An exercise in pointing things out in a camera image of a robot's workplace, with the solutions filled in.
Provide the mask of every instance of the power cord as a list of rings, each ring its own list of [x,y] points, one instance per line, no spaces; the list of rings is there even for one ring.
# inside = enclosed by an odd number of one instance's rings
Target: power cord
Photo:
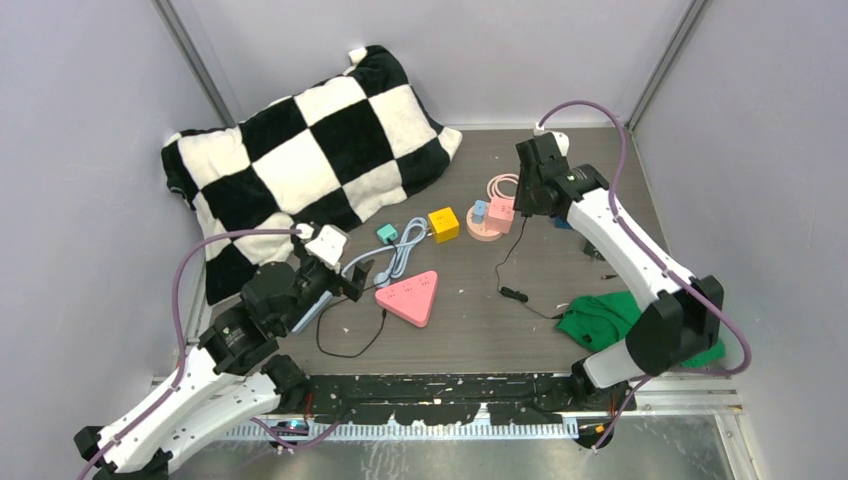
[[[419,229],[418,235],[415,238],[410,238],[412,230],[415,228]],[[385,271],[374,275],[374,284],[377,285],[377,288],[388,287],[392,279],[400,278],[403,275],[413,247],[418,245],[421,240],[424,240],[426,236],[427,220],[424,217],[414,217],[406,224],[406,228],[403,229],[398,245],[389,241],[389,244],[395,249],[395,253],[389,261],[389,267]],[[377,253],[377,251],[382,251],[382,249],[374,250],[371,253]]]
[[[526,308],[527,310],[530,310],[531,312],[535,313],[536,315],[538,315],[538,316],[540,316],[540,317],[542,317],[546,320],[559,320],[560,318],[562,318],[561,313],[558,314],[558,315],[553,315],[553,316],[545,315],[544,313],[536,310],[535,308],[531,307],[530,305],[527,305],[527,302],[530,300],[530,297],[528,297],[526,294],[521,293],[518,290],[513,290],[509,287],[502,287],[501,286],[501,274],[498,271],[498,269],[501,266],[503,266],[509,260],[510,255],[512,255],[512,252],[515,251],[515,247],[518,246],[518,243],[521,242],[522,237],[524,237],[524,227],[527,226],[527,219],[528,218],[530,218],[530,217],[524,217],[524,221],[521,222],[521,230],[518,232],[518,238],[515,239],[515,243],[512,244],[512,247],[506,253],[506,257],[504,257],[504,259],[501,263],[495,265],[495,277],[497,277],[497,279],[498,279],[498,285],[497,285],[497,287],[495,287],[495,291],[497,291],[498,294],[500,294],[501,296],[504,296],[506,298],[511,298],[513,300],[518,301],[518,303],[520,303],[524,308]]]
[[[368,290],[375,288],[375,287],[376,287],[376,285],[372,285],[372,286],[366,288],[363,292],[368,291]],[[347,354],[343,354],[343,353],[335,353],[335,352],[330,352],[328,350],[325,350],[324,347],[321,346],[321,319],[324,317],[324,314],[327,313],[327,310],[335,307],[336,305],[344,303],[347,300],[349,300],[349,299],[343,298],[343,299],[339,300],[338,302],[331,303],[329,306],[327,306],[327,308],[325,308],[324,310],[321,311],[321,313],[318,314],[318,323],[317,323],[317,325],[315,325],[315,345],[318,347],[318,351],[320,351],[324,355],[329,355],[331,357],[336,357],[336,358],[357,358],[360,355],[362,355],[363,353],[365,353],[366,351],[368,351],[368,349],[371,348],[371,345],[374,345],[374,342],[376,342],[377,338],[380,337],[380,334],[383,333],[383,327],[386,326],[386,316],[388,315],[388,312],[386,312],[386,310],[383,309],[382,320],[380,321],[380,328],[377,330],[377,333],[374,334],[374,337],[371,339],[371,341],[368,342],[368,344],[365,345],[365,347],[362,350],[360,350],[359,353],[355,353],[353,355],[347,355]]]

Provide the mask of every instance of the checkered pillow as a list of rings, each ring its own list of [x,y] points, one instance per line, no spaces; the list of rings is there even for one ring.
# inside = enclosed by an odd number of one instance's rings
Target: checkered pillow
[[[197,212],[203,235],[295,222],[351,230],[433,183],[462,134],[430,118],[400,63],[379,46],[235,128],[186,130],[162,149],[168,187]],[[206,299],[239,292],[256,269],[292,251],[284,236],[206,247]]]

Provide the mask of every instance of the metal floor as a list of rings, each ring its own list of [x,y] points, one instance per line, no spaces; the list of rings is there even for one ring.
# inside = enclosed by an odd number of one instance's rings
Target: metal floor
[[[276,455],[215,442],[174,476],[189,480],[732,479],[712,416],[625,417],[598,455],[571,440],[325,442]]]

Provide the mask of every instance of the yellow block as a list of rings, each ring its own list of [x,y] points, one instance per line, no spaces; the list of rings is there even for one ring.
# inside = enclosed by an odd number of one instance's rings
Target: yellow block
[[[459,236],[459,220],[456,219],[450,207],[428,214],[427,219],[436,243],[447,242]]]

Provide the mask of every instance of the pink block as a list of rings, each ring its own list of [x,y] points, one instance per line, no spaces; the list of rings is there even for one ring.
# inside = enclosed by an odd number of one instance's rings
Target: pink block
[[[436,298],[439,276],[430,270],[402,282],[377,290],[377,305],[398,317],[424,328],[430,321],[430,311]]]
[[[512,199],[495,197],[486,210],[486,219],[484,221],[488,230],[494,230],[501,233],[509,233],[512,227],[512,217],[515,212],[512,210]]]

